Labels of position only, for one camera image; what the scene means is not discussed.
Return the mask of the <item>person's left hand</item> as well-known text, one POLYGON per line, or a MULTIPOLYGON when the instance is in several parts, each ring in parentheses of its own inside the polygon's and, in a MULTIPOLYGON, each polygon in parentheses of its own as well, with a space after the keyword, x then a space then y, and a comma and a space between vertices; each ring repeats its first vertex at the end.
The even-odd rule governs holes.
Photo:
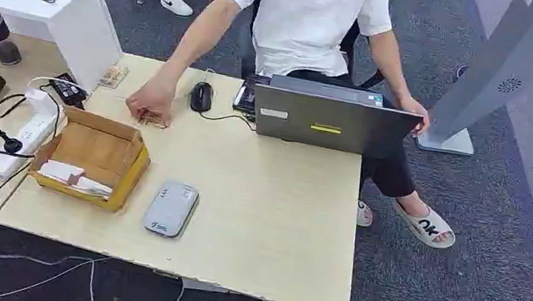
POLYGON ((419 137, 430 126, 430 118, 428 111, 425 107, 423 107, 420 102, 415 100, 415 98, 413 98, 413 96, 410 94, 402 94, 397 99, 402 110, 407 111, 408 113, 416 114, 417 116, 422 118, 420 123, 412 131, 412 135, 415 138, 419 137))

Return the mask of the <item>person's right hand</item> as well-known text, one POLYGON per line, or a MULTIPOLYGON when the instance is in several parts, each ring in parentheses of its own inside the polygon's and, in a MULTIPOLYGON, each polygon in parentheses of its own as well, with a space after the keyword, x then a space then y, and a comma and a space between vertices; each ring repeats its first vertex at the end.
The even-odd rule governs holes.
POLYGON ((156 125, 165 129, 171 124, 175 95, 175 82, 152 79, 127 97, 125 103, 132 116, 141 124, 156 125))

